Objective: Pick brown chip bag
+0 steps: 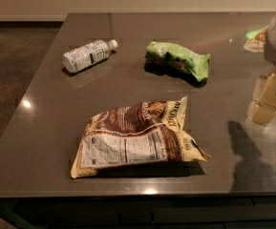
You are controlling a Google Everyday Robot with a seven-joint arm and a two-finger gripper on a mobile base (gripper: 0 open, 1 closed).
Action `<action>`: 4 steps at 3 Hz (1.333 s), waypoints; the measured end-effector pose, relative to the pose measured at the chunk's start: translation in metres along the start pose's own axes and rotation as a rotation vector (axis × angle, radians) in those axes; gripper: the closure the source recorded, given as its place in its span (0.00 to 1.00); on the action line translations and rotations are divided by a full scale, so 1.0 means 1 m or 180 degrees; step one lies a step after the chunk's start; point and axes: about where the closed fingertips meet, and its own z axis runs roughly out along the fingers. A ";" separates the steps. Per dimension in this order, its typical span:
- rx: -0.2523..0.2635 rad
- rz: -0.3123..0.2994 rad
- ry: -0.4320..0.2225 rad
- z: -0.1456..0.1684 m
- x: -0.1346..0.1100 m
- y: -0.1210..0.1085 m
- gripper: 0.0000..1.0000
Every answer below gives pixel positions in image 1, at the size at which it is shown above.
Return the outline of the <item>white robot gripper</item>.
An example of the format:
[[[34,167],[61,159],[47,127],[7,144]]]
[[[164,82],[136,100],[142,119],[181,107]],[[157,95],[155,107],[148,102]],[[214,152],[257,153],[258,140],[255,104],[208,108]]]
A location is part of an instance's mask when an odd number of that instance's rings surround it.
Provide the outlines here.
[[[265,36],[265,60],[276,66],[276,15],[268,24]],[[257,79],[252,97],[247,119],[267,125],[276,116],[276,70]]]

